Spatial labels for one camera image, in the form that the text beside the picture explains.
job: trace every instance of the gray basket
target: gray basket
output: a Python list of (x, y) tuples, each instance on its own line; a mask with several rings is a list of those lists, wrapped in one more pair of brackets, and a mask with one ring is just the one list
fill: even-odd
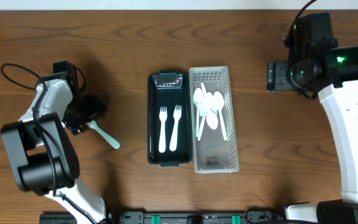
[[(239, 160), (236, 130), (234, 128), (229, 69), (226, 66), (199, 67), (191, 68), (189, 74), (195, 172), (200, 174), (236, 172), (239, 170)], [(222, 93), (224, 98), (222, 114), (226, 127), (227, 141), (223, 139), (220, 122), (216, 130), (209, 128), (205, 122), (200, 141), (196, 138), (195, 123), (197, 115), (196, 106), (193, 103), (193, 94), (196, 88), (201, 88), (201, 83), (204, 83), (207, 92), (213, 94), (215, 91), (219, 91)]]

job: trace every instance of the black tray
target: black tray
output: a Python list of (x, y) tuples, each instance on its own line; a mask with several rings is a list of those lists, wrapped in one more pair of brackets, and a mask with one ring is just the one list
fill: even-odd
[[(180, 84), (172, 84), (172, 80), (181, 79)], [(189, 117), (189, 91), (187, 78), (176, 71), (160, 71), (149, 75), (147, 80), (147, 160), (151, 164), (161, 166), (179, 166), (191, 161), (191, 118)], [(169, 150), (169, 144), (175, 120), (175, 105), (182, 105), (182, 116), (178, 122), (178, 144), (176, 151)], [(161, 106), (167, 107), (168, 118), (165, 122), (166, 150), (158, 151), (161, 122), (159, 112)]]

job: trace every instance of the wooden surface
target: wooden surface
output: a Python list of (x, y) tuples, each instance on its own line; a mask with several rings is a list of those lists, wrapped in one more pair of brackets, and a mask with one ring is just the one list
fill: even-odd
[[(113, 150), (94, 131), (69, 133), (81, 176), (115, 211), (245, 210), (256, 205), (340, 198), (341, 177), (323, 107), (295, 93), (267, 93), (266, 68), (285, 60), (282, 45), (296, 11), (0, 12), (0, 66), (12, 62), (40, 75), (68, 60), (85, 73), (86, 91), (108, 111), (102, 128), (120, 142)], [(340, 46), (358, 45), (358, 11), (333, 11)], [(147, 76), (161, 69), (227, 65), (240, 171), (195, 174), (194, 164), (147, 162)], [(9, 75), (33, 86), (35, 78)], [(34, 92), (0, 74), (0, 128), (20, 118)], [(37, 223), (57, 203), (21, 192), (0, 137), (0, 223)]]

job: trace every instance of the green tape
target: green tape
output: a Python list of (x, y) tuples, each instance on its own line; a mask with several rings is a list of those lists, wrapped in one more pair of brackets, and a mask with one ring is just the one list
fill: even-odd
[(152, 216), (152, 224), (160, 224), (160, 216), (159, 215)]
[(233, 215), (232, 217), (233, 224), (241, 224), (241, 217), (239, 215)]

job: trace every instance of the fork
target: fork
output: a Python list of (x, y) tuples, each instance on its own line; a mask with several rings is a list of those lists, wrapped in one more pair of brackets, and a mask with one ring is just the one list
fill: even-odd
[(181, 106), (176, 105), (175, 110), (173, 111), (173, 119), (175, 119), (175, 124), (173, 125), (172, 137), (171, 142), (169, 144), (169, 150), (172, 152), (177, 149), (178, 144), (178, 123), (181, 117)]
[(162, 106), (160, 109), (160, 121), (161, 121), (161, 131), (160, 131), (160, 142), (158, 144), (158, 150), (163, 153), (165, 152), (165, 121), (167, 120), (167, 107)]

